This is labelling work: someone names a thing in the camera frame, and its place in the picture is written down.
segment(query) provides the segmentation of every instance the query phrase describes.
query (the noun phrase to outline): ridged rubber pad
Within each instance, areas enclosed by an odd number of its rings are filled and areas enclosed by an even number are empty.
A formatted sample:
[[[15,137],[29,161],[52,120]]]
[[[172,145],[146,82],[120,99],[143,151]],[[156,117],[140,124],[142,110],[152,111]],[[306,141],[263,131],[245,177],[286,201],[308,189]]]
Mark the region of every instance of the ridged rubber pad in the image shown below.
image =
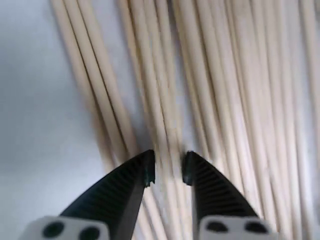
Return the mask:
[[[193,151],[184,157],[182,176],[183,181],[192,186],[192,218],[197,226],[205,216],[257,216],[233,184]]]
[[[145,187],[155,182],[155,153],[145,151],[126,161],[78,197],[61,216],[107,224],[112,240],[133,235]]]

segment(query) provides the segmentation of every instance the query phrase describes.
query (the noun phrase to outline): wooden skewer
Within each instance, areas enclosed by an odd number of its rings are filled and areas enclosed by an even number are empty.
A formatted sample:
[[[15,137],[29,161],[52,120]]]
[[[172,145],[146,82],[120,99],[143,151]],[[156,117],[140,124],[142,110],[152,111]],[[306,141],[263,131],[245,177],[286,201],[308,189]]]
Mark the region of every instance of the wooden skewer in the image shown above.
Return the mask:
[[[124,146],[121,133],[118,129],[117,121],[113,114],[111,103],[100,74],[94,51],[91,47],[78,3],[76,0],[64,0],[64,3],[104,120],[105,127],[110,136],[112,149],[114,150],[118,159],[127,159],[127,150]]]
[[[224,161],[224,152],[218,130],[218,119],[217,116],[214,115],[212,106],[212,98],[206,74],[207,71],[201,46],[200,33],[197,26],[195,9],[191,1],[179,1],[179,9],[183,25],[187,26],[188,29],[188,31],[185,31],[186,42],[189,54],[192,56],[190,58],[191,67],[194,77],[197,79],[197,81],[195,81],[195,86],[207,134],[209,151],[210,154],[214,156],[213,159],[216,167],[224,173],[224,169],[228,168],[228,166],[226,166],[226,162]]]
[[[171,29],[170,29],[170,19],[167,0],[156,0],[156,10],[159,21],[159,34],[162,41],[165,68],[167,73],[169,97],[172,103],[176,102],[177,99],[177,89],[176,89],[176,76],[175,76],[175,49],[172,42]],[[175,120],[175,132],[178,142],[178,146],[181,149],[182,144],[182,128],[181,128],[181,115],[177,104],[171,104],[171,114],[174,116]]]
[[[252,137],[254,141],[254,150],[256,157],[256,169],[259,176],[260,188],[261,188],[261,199],[263,205],[263,212],[266,220],[276,228],[276,213],[275,205],[273,200],[273,194],[271,189],[271,179],[268,174],[269,166],[266,156],[266,149],[264,146],[264,141],[262,138],[262,126],[259,116],[259,105],[257,103],[257,89],[254,85],[256,76],[254,74],[254,67],[257,67],[253,63],[253,58],[249,49],[253,48],[253,43],[248,40],[252,38],[253,29],[250,29],[248,23],[250,19],[248,17],[251,15],[249,1],[237,0],[232,2],[233,5],[227,7],[232,7],[232,12],[234,14],[234,23],[236,30],[236,37],[239,46],[239,56],[241,59],[243,82],[245,97],[247,98],[246,103],[248,104],[248,114],[250,119],[250,127],[252,128]]]
[[[222,71],[222,65],[220,62],[217,37],[213,26],[210,5],[207,0],[198,0],[196,1],[196,3],[199,10],[200,25],[202,27],[206,55],[208,58],[209,69],[211,72],[211,80],[214,88],[214,95],[216,98],[217,109],[220,116],[222,138],[224,141],[225,148],[227,149],[226,156],[228,168],[230,171],[230,179],[232,183],[236,186],[236,188],[241,193],[243,193],[244,186],[242,183],[240,165],[238,162],[238,154],[230,114],[228,93],[225,85],[225,76]]]
[[[286,216],[283,221],[292,222],[291,219],[291,198],[290,198],[290,186],[288,176],[288,160],[287,160],[287,149],[285,139],[285,126],[284,126],[284,108],[283,108],[283,97],[281,93],[281,81],[280,81],[280,62],[279,62],[279,42],[277,39],[277,22],[274,17],[275,6],[273,1],[263,1],[265,10],[265,26],[266,26],[266,45],[267,45],[267,57],[269,66],[269,81],[270,81],[270,93],[271,103],[273,111],[273,122],[275,129],[275,142],[273,139],[267,140],[267,152],[269,155],[269,162],[273,161],[271,166],[277,166],[273,168],[275,175],[279,175],[281,180],[279,184],[282,185],[282,191],[284,194],[286,208]],[[270,130],[265,131],[265,136],[270,136]],[[292,238],[292,228],[287,230],[288,238]]]
[[[288,172],[291,196],[291,216],[293,239],[302,239],[301,203],[299,187],[299,170],[296,150],[295,114],[293,98],[293,81],[290,64],[289,33],[287,28],[287,14],[284,0],[275,0],[278,41],[280,44],[281,89],[283,95],[285,115],[285,137],[288,158]]]
[[[268,71],[268,54],[267,54],[267,43],[266,43],[266,23],[264,18],[264,1],[262,0],[253,0],[251,1],[251,8],[253,13],[253,23],[255,36],[257,40],[258,48],[258,62],[260,63],[261,75],[259,79],[259,84],[261,85],[262,96],[260,109],[262,111],[263,125],[264,125],[264,142],[267,149],[268,158],[271,161],[279,159],[281,155],[278,153],[279,148],[275,146],[276,142],[276,133],[274,125],[274,116],[273,116],[273,106],[271,99],[271,86],[270,86],[270,75]]]
[[[174,18],[175,18],[175,22],[176,22],[176,26],[177,26],[178,35],[179,35],[179,41],[180,41],[180,45],[181,45],[181,54],[182,54],[182,59],[183,59],[185,78],[186,78],[186,82],[187,82],[187,86],[188,86],[189,97],[190,97],[191,107],[192,107],[192,112],[193,112],[193,118],[194,118],[195,128],[197,131],[197,137],[198,137],[198,141],[200,143],[202,155],[207,160],[211,160],[212,158],[209,155],[205,130],[204,130],[204,126],[203,126],[202,119],[201,119],[199,100],[197,97],[197,93],[195,91],[196,88],[193,83],[191,63],[190,63],[190,58],[188,56],[187,43],[186,43],[184,28],[183,28],[183,24],[182,24],[182,20],[181,20],[180,9],[179,9],[177,0],[173,0],[172,4],[173,4],[173,10],[174,10]]]
[[[172,168],[167,162],[170,159],[169,149],[167,145],[167,135],[164,126],[164,117],[162,115],[161,103],[157,89],[156,74],[153,66],[152,52],[149,46],[148,28],[146,25],[146,16],[144,4],[142,0],[131,0],[131,9],[133,12],[136,37],[140,45],[141,60],[145,71],[145,85],[148,91],[148,97],[151,105],[151,112],[154,121],[160,160],[162,163],[162,178],[166,186],[167,209],[170,216],[170,232],[174,239],[180,240],[182,230],[179,220],[178,204],[176,201],[175,182],[172,176]]]
[[[252,19],[252,15],[250,12],[250,4],[248,1],[246,1],[245,3],[246,8],[248,8],[248,19],[247,19],[247,30],[248,33],[246,35],[246,38],[249,40],[248,43],[250,44],[252,50],[250,51],[250,57],[251,57],[251,71],[253,73],[252,75],[252,79],[250,79],[252,87],[255,88],[254,93],[256,94],[256,101],[258,101],[258,103],[260,104],[260,110],[262,109],[261,106],[264,105],[264,98],[262,98],[262,96],[264,97],[260,86],[257,85],[255,82],[256,79],[258,79],[261,76],[261,71],[259,66],[257,65],[255,67],[255,63],[257,63],[259,61],[258,59],[258,48],[257,48],[257,42],[256,42],[256,38],[255,38],[255,34],[254,34],[254,24],[253,24],[253,19]],[[265,113],[261,113],[260,114],[260,122],[265,124]],[[273,197],[274,197],[274,202],[275,202],[275,206],[276,206],[276,212],[277,212],[277,217],[278,217],[278,222],[279,227],[281,229],[281,232],[289,239],[292,238],[292,231],[291,231],[291,222],[287,221],[287,216],[289,215],[289,211],[288,208],[286,206],[286,199],[284,196],[284,192],[283,189],[281,188],[282,183],[281,183],[281,179],[280,179],[280,173],[279,173],[279,166],[278,163],[275,161],[274,158],[271,158],[270,156],[273,152],[270,151],[270,149],[272,149],[271,146],[271,141],[268,138],[268,134],[269,132],[266,131],[265,128],[261,128],[262,126],[260,125],[260,131],[262,130],[262,133],[264,134],[264,143],[266,144],[266,152],[267,152],[267,156],[268,156],[268,167],[269,167],[269,175],[271,178],[271,187],[272,187],[272,192],[273,192]]]
[[[246,93],[245,93],[245,87],[244,87],[243,73],[242,73],[241,64],[240,64],[240,55],[239,55],[238,42],[237,42],[237,37],[236,37],[234,16],[233,16],[232,7],[231,7],[231,0],[225,0],[224,4],[221,3],[221,6],[222,5],[224,5],[225,14],[226,14],[228,26],[229,26],[229,35],[231,38],[233,59],[234,59],[234,63],[235,63],[236,76],[238,79],[238,85],[239,85],[240,97],[241,97],[242,108],[243,108],[243,113],[244,113],[246,130],[248,133],[248,138],[249,138],[249,143],[250,143],[249,145],[253,146],[254,140],[253,140],[253,136],[251,133],[251,126],[250,126],[250,121],[249,121],[249,110],[248,110],[249,105],[247,103],[247,98],[245,97]]]
[[[210,9],[214,19],[217,47],[220,53],[221,69],[224,74],[225,88],[229,100],[233,133],[236,141],[238,159],[241,166],[244,192],[247,200],[256,212],[263,216],[258,184],[255,175],[254,162],[251,156],[245,118],[237,81],[237,72],[232,53],[232,44],[229,36],[228,20],[223,0],[211,0]]]
[[[113,165],[112,155],[107,144],[107,133],[104,129],[103,120],[98,112],[98,106],[92,92],[90,81],[86,73],[85,65],[82,61],[81,53],[78,48],[77,40],[68,17],[65,4],[63,0],[51,0],[51,3],[71,62],[75,80],[82,93],[85,105],[91,113],[99,152],[104,163],[105,170],[108,173],[113,170],[115,166]]]
[[[170,118],[173,119],[173,131],[176,134],[176,143],[169,144],[173,147],[173,150],[176,151],[177,154],[182,156],[184,154],[183,152],[183,137],[182,137],[182,126],[181,126],[181,111],[178,108],[178,105],[175,104],[177,101],[177,90],[176,90],[176,76],[175,76],[175,49],[173,47],[172,42],[172,33],[170,28],[170,19],[169,19],[169,9],[168,9],[168,3],[167,0],[156,0],[156,10],[157,10],[157,16],[158,16],[158,22],[159,22],[159,35],[161,37],[162,42],[162,49],[164,53],[164,63],[167,73],[167,81],[168,81],[168,93],[166,95],[166,98],[169,100],[171,104],[169,104],[168,108],[170,108]],[[176,175],[178,178],[182,177],[181,175],[181,165],[179,164],[179,161],[175,161],[173,158],[172,167],[175,167],[178,172]],[[184,195],[186,202],[189,203],[192,194],[191,194],[191,188],[183,185],[184,188]],[[187,204],[188,208],[186,209],[186,219],[184,221],[183,227],[185,232],[188,234],[186,236],[189,239],[192,239],[192,210],[191,205]]]
[[[133,158],[139,153],[136,137],[118,90],[116,76],[109,60],[94,9],[90,0],[78,0],[78,4],[103,77],[107,94],[110,98],[116,121],[122,133],[126,149],[129,152],[129,158]]]
[[[104,82],[107,88],[108,93],[110,93],[110,98],[112,101],[112,106],[114,113],[117,116],[121,132],[126,143],[126,147],[129,151],[130,157],[135,156],[139,149],[137,140],[134,136],[134,131],[128,117],[127,111],[122,104],[120,94],[116,84],[116,77],[114,75],[112,66],[110,64],[108,53],[104,46],[103,38],[100,33],[99,24],[95,18],[94,10],[89,2],[89,0],[78,0],[80,10],[84,22],[87,26],[88,34],[94,49],[97,61],[100,65],[101,73],[104,77]],[[139,210],[138,221],[141,226],[141,230],[146,239],[153,239],[152,231],[148,224],[148,219],[146,216],[146,210],[144,205],[146,205],[149,213],[152,224],[155,229],[155,233],[161,239],[166,238],[165,230],[162,225],[162,220],[158,212],[158,208],[155,203],[154,196],[150,190],[145,190],[143,194],[143,203]]]
[[[285,6],[288,8],[289,19],[289,47],[291,57],[291,71],[293,78],[294,105],[295,105],[295,132],[296,148],[298,156],[299,184],[301,197],[302,224],[307,234],[307,239],[316,239],[314,224],[316,217],[313,206],[313,196],[310,178],[310,156],[308,147],[308,137],[306,131],[306,114],[305,114],[305,88],[304,78],[301,69],[302,61],[302,30],[300,26],[299,4],[297,0],[286,1]]]
[[[184,238],[191,239],[192,238],[192,225],[191,222],[187,221],[187,206],[186,206],[186,199],[185,199],[185,184],[182,182],[182,172],[181,172],[181,165],[180,161],[180,153],[179,153],[179,146],[177,141],[177,134],[175,131],[175,124],[174,118],[172,114],[171,105],[174,105],[170,101],[170,94],[169,94],[169,83],[166,74],[166,67],[164,61],[163,50],[161,46],[161,39],[159,34],[159,26],[157,21],[157,13],[155,9],[155,4],[153,1],[145,0],[144,1],[144,9],[146,13],[146,23],[148,26],[149,36],[152,41],[152,56],[153,56],[153,64],[155,67],[155,74],[156,74],[156,82],[159,91],[160,103],[162,108],[162,114],[164,118],[164,125],[166,130],[166,135],[168,139],[169,145],[169,154],[172,169],[173,169],[173,178],[175,179],[175,188],[177,193],[177,200],[179,203],[179,211],[182,219],[182,228],[183,228],[183,235]]]
[[[320,7],[320,1],[302,0],[301,14],[303,19],[303,30],[305,36],[308,77],[310,81],[311,95],[313,100],[314,121],[316,126],[316,141],[317,141],[317,161],[320,169],[320,61],[319,61],[319,41],[317,37],[317,19],[316,9]]]
[[[69,16],[71,18],[73,29],[74,29],[76,34],[78,33],[77,41],[78,41],[79,45],[82,47],[80,50],[83,52],[84,55],[87,54],[86,56],[88,58],[84,57],[84,61],[86,62],[87,65],[89,65],[89,67],[87,67],[87,70],[88,70],[89,75],[92,77],[91,78],[92,85],[98,83],[96,85],[96,87],[97,86],[100,86],[100,87],[103,86],[102,89],[99,89],[99,94],[100,94],[100,96],[102,96],[102,99],[108,99],[107,93],[103,92],[103,90],[105,91],[105,88],[104,88],[104,85],[103,85],[103,82],[102,82],[102,78],[100,76],[100,72],[99,72],[99,68],[98,68],[97,62],[95,60],[95,56],[93,54],[93,50],[90,49],[91,48],[91,44],[90,44],[88,35],[84,34],[84,33],[86,33],[86,29],[85,29],[85,25],[84,25],[83,20],[82,20],[82,16],[81,16],[78,4],[77,4],[77,2],[75,0],[66,0],[65,4],[66,4],[66,7],[67,7],[67,10],[69,10],[68,13],[69,13]],[[102,104],[100,102],[100,107],[101,106],[102,107],[106,106],[108,104],[110,105],[110,102],[104,102],[104,104]],[[114,119],[114,115],[113,115],[112,109],[108,109],[108,111],[109,111],[108,114],[107,114],[108,120],[110,120],[112,118]],[[140,210],[142,210],[141,212],[144,212],[144,206],[143,205],[141,205]],[[150,225],[148,224],[148,221],[145,221],[145,220],[148,220],[148,219],[147,219],[146,216],[142,216],[142,217],[140,217],[138,219],[138,222],[141,225],[141,229],[143,231],[143,234],[145,235],[146,238],[153,239],[153,235],[152,235],[152,231],[151,231]]]

